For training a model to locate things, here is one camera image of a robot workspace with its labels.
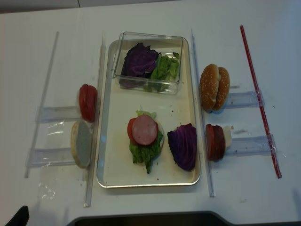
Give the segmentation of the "sesame bun top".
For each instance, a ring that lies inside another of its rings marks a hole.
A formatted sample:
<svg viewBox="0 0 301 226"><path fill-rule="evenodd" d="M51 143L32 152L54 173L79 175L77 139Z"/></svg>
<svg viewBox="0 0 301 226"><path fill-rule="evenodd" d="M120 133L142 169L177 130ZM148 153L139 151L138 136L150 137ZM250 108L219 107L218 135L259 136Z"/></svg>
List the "sesame bun top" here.
<svg viewBox="0 0 301 226"><path fill-rule="evenodd" d="M215 64L208 65L201 74L199 84L201 102L205 110L211 110L216 103L219 81L218 66Z"/></svg>

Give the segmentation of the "sesame bun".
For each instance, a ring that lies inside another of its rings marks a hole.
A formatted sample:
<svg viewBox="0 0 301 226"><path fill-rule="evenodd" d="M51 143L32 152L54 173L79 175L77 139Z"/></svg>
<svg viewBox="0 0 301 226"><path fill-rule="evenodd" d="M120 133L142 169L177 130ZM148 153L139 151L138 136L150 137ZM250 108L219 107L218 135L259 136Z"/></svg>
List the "sesame bun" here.
<svg viewBox="0 0 301 226"><path fill-rule="evenodd" d="M230 76L228 71L223 68L219 67L219 75L221 79L219 80L219 87L216 96L216 103L213 107L214 111L219 111L222 109L226 100L228 98L229 90L230 90Z"/></svg>
<svg viewBox="0 0 301 226"><path fill-rule="evenodd" d="M216 103L219 81L218 66L215 64L208 65L201 74L199 84L201 102L205 110L211 110Z"/></svg>

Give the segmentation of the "pink meat slice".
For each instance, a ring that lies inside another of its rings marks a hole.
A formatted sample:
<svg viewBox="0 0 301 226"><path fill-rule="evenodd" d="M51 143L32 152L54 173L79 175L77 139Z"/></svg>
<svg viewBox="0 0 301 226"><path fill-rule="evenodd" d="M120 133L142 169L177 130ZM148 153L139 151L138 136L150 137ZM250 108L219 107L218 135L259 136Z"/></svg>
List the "pink meat slice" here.
<svg viewBox="0 0 301 226"><path fill-rule="evenodd" d="M140 115L133 122L132 135L137 144L151 145L158 136L157 123L148 115Z"/></svg>

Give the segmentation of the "red tomato slices stack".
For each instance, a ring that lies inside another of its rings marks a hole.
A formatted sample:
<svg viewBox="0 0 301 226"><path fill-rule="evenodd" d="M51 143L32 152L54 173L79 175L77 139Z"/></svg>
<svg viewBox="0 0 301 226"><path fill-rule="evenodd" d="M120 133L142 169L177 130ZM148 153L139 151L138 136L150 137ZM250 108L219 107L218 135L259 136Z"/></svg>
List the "red tomato slices stack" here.
<svg viewBox="0 0 301 226"><path fill-rule="evenodd" d="M79 108L81 116L87 122L95 120L97 90L92 85L83 84L79 89Z"/></svg>

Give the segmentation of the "white cheese slice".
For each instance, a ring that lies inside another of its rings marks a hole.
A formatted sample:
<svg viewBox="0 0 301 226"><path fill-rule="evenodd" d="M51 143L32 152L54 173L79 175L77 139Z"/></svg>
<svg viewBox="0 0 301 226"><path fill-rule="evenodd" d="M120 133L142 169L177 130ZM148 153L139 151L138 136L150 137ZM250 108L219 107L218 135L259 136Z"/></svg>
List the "white cheese slice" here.
<svg viewBox="0 0 301 226"><path fill-rule="evenodd" d="M230 127L225 126L222 128L222 130L223 130L223 135L224 135L224 139L225 139L225 148L228 149L232 143Z"/></svg>

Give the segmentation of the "purple cabbage leaf in container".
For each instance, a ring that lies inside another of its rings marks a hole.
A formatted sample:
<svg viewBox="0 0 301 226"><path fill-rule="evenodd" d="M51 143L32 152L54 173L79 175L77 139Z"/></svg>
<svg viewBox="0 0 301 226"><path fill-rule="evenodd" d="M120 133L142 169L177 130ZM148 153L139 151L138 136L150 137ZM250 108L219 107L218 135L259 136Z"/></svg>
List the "purple cabbage leaf in container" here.
<svg viewBox="0 0 301 226"><path fill-rule="evenodd" d="M144 46L142 42L132 47L124 59L121 75L139 78L150 78L157 66L159 53Z"/></svg>

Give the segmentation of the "pale bun half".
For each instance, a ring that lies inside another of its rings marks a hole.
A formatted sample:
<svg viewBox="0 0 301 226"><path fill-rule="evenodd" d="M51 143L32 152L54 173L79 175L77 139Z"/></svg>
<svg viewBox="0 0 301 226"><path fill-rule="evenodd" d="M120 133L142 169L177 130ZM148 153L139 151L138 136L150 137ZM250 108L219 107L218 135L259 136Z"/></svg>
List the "pale bun half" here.
<svg viewBox="0 0 301 226"><path fill-rule="evenodd" d="M90 164L92 135L84 121L76 121L71 129L71 154L76 165L85 169Z"/></svg>

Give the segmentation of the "clear holder upper left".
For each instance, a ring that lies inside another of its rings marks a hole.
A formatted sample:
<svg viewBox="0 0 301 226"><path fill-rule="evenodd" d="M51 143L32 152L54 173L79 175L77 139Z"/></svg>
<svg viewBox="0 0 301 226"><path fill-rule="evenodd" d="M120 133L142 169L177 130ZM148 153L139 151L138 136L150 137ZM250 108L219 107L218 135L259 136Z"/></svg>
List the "clear holder upper left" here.
<svg viewBox="0 0 301 226"><path fill-rule="evenodd" d="M35 121L37 123L78 121L81 119L80 111L75 106L65 107L39 107Z"/></svg>

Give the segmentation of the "clear holder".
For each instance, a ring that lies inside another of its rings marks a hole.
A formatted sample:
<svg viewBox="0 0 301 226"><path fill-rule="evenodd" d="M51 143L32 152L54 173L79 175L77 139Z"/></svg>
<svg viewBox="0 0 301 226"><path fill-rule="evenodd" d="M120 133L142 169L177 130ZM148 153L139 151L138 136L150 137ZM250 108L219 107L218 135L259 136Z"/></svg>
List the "clear holder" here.
<svg viewBox="0 0 301 226"><path fill-rule="evenodd" d="M261 90L229 93L224 108L262 107L265 105Z"/></svg>
<svg viewBox="0 0 301 226"><path fill-rule="evenodd" d="M276 145L273 135L258 137L233 138L230 147L224 156L256 156L273 155L276 153Z"/></svg>
<svg viewBox="0 0 301 226"><path fill-rule="evenodd" d="M70 148L32 148L26 160L26 166L29 168L67 165L75 165Z"/></svg>
<svg viewBox="0 0 301 226"><path fill-rule="evenodd" d="M65 107L39 107L35 121L37 123L78 121L81 119L80 111L75 106Z"/></svg>

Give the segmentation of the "black table edge panel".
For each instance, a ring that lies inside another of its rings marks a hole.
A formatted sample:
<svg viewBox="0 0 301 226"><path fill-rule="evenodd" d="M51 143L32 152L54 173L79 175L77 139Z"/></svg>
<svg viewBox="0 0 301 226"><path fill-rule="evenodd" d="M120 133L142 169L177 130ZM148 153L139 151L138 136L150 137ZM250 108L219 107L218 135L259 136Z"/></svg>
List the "black table edge panel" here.
<svg viewBox="0 0 301 226"><path fill-rule="evenodd" d="M211 212L79 218L70 226L232 226Z"/></svg>

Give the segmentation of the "clear holder lower right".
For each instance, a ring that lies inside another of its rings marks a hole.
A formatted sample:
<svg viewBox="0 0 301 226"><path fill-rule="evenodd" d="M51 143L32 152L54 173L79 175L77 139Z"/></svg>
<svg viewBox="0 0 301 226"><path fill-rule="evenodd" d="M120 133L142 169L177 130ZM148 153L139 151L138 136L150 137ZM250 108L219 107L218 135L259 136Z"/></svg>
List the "clear holder lower right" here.
<svg viewBox="0 0 301 226"><path fill-rule="evenodd" d="M258 137L233 138L230 147L224 156L256 156L273 155L276 153L276 145L273 135Z"/></svg>

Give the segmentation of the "red plastic strip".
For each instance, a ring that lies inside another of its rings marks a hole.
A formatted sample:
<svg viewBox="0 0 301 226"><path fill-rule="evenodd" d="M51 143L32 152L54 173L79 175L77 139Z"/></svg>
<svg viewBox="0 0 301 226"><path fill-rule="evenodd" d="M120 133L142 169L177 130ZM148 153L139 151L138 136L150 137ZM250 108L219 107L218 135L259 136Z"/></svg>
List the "red plastic strip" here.
<svg viewBox="0 0 301 226"><path fill-rule="evenodd" d="M258 102L259 102L259 109L260 109L260 112L261 112L262 122L263 122L263 125L264 125L264 131L265 131L265 134L266 134L267 140L268 140L268 145L269 145L270 155L271 155L271 158L272 158L273 167L274 167L275 174L276 174L277 178L281 179L282 174L281 174L280 167L279 167L278 160L277 160L276 145L275 145L274 138L273 138L273 136L270 132L270 129L269 129L269 124L268 124L268 120L267 120L265 109L264 109L263 95L262 95L262 92L261 92L261 90L259 88L259 85L258 85L258 81L257 81L255 70L254 70L254 67L253 67L253 62L252 62L249 46L248 46L248 43L247 43L246 33L245 33L243 25L240 25L240 32L241 32L242 39L243 39L243 44L244 44L244 47L245 47L246 57L247 57L247 60L248 60L248 64L249 64L249 68L250 68L250 72L251 72L251 76L252 76L252 80L253 80L253 85L254 85L254 88L255 88L255 93L256 93L256 96L257 96L257 99L258 99Z"/></svg>

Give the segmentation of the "black object bottom left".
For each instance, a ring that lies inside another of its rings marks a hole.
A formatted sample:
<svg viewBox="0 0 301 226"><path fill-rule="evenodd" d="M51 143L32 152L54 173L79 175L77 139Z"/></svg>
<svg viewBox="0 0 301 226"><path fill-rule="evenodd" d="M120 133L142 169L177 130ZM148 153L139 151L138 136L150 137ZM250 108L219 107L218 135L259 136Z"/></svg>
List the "black object bottom left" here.
<svg viewBox="0 0 301 226"><path fill-rule="evenodd" d="M26 226L29 218L28 206L22 206L6 226Z"/></svg>

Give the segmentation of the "clear rail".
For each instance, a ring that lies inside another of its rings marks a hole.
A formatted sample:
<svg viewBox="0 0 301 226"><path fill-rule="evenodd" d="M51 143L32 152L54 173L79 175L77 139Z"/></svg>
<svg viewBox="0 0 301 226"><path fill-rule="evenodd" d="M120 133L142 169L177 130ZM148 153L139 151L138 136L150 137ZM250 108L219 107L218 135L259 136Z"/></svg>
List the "clear rail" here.
<svg viewBox="0 0 301 226"><path fill-rule="evenodd" d="M204 116L204 111L201 105L201 97L199 93L199 69L198 69L198 59L197 59L197 51L196 51L196 42L195 42L195 37L193 35L193 30L191 29L191 45L192 45L192 56L193 56L193 67L194 67L194 74L196 77L196 86L197 86L197 98L198 98L198 105L199 105L199 111L200 111L200 125L201 125L201 131L202 131L202 143L203 143L203 156L204 156L204 161L205 161L205 168L206 168L206 178L207 178L207 186L208 186L208 192L209 192L209 197L214 198L215 192L214 192L214 183L213 183L213 178L212 178L212 167L211 163L208 160L208 154L207 154L207 140L206 140L206 121L205 121L205 116Z"/></svg>
<svg viewBox="0 0 301 226"><path fill-rule="evenodd" d="M97 84L97 96L96 96L96 106L95 106L95 122L93 124L90 165L89 165L88 174L87 174L86 193L85 193L85 200L84 200L84 206L83 206L84 208L91 207L91 200L92 200L95 159L96 159L98 129L99 129L100 110L101 110L101 97L102 97L102 88L103 88L103 70L104 70L104 62L105 62L105 50L106 50L105 32L103 32L102 33L102 43L101 43L100 54L99 54L98 84Z"/></svg>
<svg viewBox="0 0 301 226"><path fill-rule="evenodd" d="M39 133L39 128L40 128L40 118L41 118L44 103L45 103L45 100L46 100L47 90L48 90L50 76L51 76L52 67L53 67L54 58L55 58L55 52L56 52L57 43L58 43L58 39L59 39L59 34L60 34L60 32L56 32L56 34L55 34L55 40L54 40L54 45L53 45L52 52L51 52L50 61L49 61L49 64L48 64L48 70L47 70L47 75L46 75L46 79L45 79L45 84L44 84L44 87L43 87L43 92L42 92L42 96L41 96L41 100L40 100L40 105L38 107L38 113L37 113L37 116L36 116L35 129L34 129L34 134L33 134L33 138L32 138L32 144L31 144L31 147L28 151L28 158L27 158L27 161L26 161L26 170L25 170L25 174L24 174L25 178L28 178L29 175L30 175L31 162L32 162L32 157L33 157L33 149L35 148L36 143L37 143L37 138L38 138L38 133Z"/></svg>

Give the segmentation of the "clear rail left outer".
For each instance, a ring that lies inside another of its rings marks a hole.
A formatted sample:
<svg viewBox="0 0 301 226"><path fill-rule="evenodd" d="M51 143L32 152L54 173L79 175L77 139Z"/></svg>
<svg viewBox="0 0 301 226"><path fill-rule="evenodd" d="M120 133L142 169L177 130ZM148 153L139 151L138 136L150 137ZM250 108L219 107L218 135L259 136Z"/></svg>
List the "clear rail left outer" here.
<svg viewBox="0 0 301 226"><path fill-rule="evenodd" d="M26 170L25 170L25 174L24 174L25 178L28 178L29 175L30 175L31 162L32 162L32 157L33 157L33 149L35 148L36 143L37 143L37 138L38 138L38 133L39 133L39 128L40 128L40 118L41 118L44 103L45 103L45 100L46 100L47 90L48 90L50 76L51 76L52 67L53 67L54 58L55 58L55 52L56 52L57 43L58 43L58 39L59 39L59 34L60 34L60 32L56 32L56 34L55 34L55 40L54 40L54 45L53 45L52 52L51 52L50 61L49 61L49 64L48 64L48 70L47 70L47 75L46 75L46 79L45 79L45 84L44 84L44 87L43 87L43 92L42 92L42 96L41 96L41 100L40 100L40 105L38 107L38 113L37 113L37 116L36 116L35 129L34 129L34 134L33 134L33 138L32 138L32 144L31 144L31 147L28 151L28 158L27 158L27 161L26 161Z"/></svg>

